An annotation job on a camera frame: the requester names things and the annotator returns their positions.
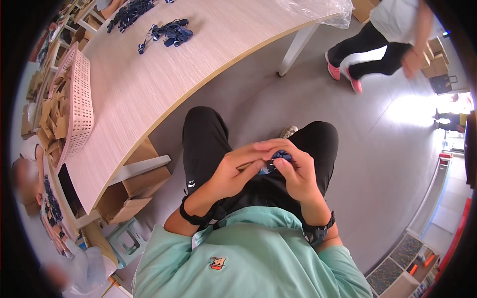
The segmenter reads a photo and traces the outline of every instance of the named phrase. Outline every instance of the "watch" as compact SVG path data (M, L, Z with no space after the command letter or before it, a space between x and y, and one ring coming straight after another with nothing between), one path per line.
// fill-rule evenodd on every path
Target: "watch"
M333 225L334 225L334 211L331 211L331 218L326 226L314 226L313 232L306 233L306 236L308 237L308 243L312 247L315 247L321 244L321 242L323 242L326 236L328 235L328 229L331 228Z

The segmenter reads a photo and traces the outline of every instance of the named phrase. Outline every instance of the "white sneaker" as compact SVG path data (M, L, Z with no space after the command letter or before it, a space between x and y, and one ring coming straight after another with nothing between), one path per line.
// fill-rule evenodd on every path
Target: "white sneaker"
M298 128L296 126L290 126L284 128L280 133L280 139L288 139L292 134L297 132Z

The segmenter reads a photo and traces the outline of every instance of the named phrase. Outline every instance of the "perforated plastic basket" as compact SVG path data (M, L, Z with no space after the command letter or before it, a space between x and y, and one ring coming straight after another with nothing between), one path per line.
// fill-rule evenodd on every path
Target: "perforated plastic basket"
M71 66L70 94L68 97L70 106L70 118L68 121L68 134L58 164L54 168L55 174L60 172L61 166L68 159L74 158L83 147L91 134L94 126L93 104L91 102L90 85L90 62L81 51L78 50L78 42L70 47L66 57L58 66L53 82L60 74L65 74ZM48 96L53 95L53 84L50 86Z

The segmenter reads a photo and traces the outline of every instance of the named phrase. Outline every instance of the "black pants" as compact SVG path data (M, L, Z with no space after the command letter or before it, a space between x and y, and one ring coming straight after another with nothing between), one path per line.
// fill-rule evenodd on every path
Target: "black pants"
M324 196L338 151L338 133L327 122L312 122L289 138L300 150L308 152L315 163L318 188ZM192 108L182 131L184 169L188 194L207 182L227 152L228 129L220 115L209 107ZM300 204L292 199L285 187L285 178L278 170L268 175L255 175L234 197L216 203L227 214L247 206L274 206L292 212L303 224Z
M387 45L386 53L381 60L351 65L350 76L360 79L365 74L383 73L392 75L401 68L401 59L408 49L409 43L388 42L376 28L368 22L355 36L343 40L328 51L328 59L334 67L340 67L344 58L354 53L376 50Z
M445 129L445 130L452 130L452 131L457 131L457 125L460 125L460 116L459 114L454 114L454 113L444 113L444 114L439 114L439 119L449 119L450 123L447 124L442 124L439 123L439 128Z

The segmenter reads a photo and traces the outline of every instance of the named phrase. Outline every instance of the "shorts logo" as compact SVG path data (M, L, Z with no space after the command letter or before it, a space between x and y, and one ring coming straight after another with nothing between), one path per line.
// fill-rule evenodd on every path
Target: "shorts logo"
M212 269L221 270L222 267L225 266L224 265L225 260L226 260L226 258L224 258L224 257L211 257L210 262L209 262L209 266Z

